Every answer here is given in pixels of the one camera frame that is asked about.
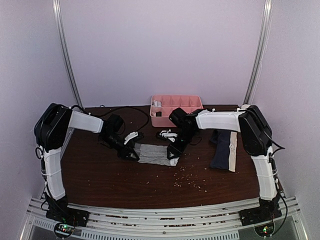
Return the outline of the grey boxer briefs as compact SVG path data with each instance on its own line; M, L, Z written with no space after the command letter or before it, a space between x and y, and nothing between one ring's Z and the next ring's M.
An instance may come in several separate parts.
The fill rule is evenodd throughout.
M138 162L141 164L153 164L168 167L175 167L179 158L167 158L167 146L140 144L136 143L134 146L135 152L139 156Z

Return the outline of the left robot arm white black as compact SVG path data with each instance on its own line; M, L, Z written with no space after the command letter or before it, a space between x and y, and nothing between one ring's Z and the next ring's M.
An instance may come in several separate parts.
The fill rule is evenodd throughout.
M86 227L89 212L68 206L61 168L62 148L69 129L77 129L98 134L106 146L116 150L124 160L138 161L135 151L136 141L144 137L140 131L133 131L126 137L118 132L124 120L117 114L108 119L92 115L76 107L52 103L34 127L36 155L41 162L41 175L44 179L44 196L48 203L46 217L64 225Z

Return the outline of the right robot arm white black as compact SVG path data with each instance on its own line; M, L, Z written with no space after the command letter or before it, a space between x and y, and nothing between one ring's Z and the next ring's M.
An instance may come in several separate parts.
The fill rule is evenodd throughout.
M186 113L179 107L172 111L169 119L180 129L174 142L167 147L169 160L180 157L198 130L240 133L243 148L254 163L259 183L259 206L241 210L238 213L241 224L259 224L282 215L272 130L256 105L232 111L199 108L192 113Z

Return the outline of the navy and cream underwear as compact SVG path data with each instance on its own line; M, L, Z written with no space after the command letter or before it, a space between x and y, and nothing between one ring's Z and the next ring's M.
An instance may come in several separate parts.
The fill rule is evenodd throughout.
M216 145L209 167L212 169L236 171L237 132L215 129L210 142Z

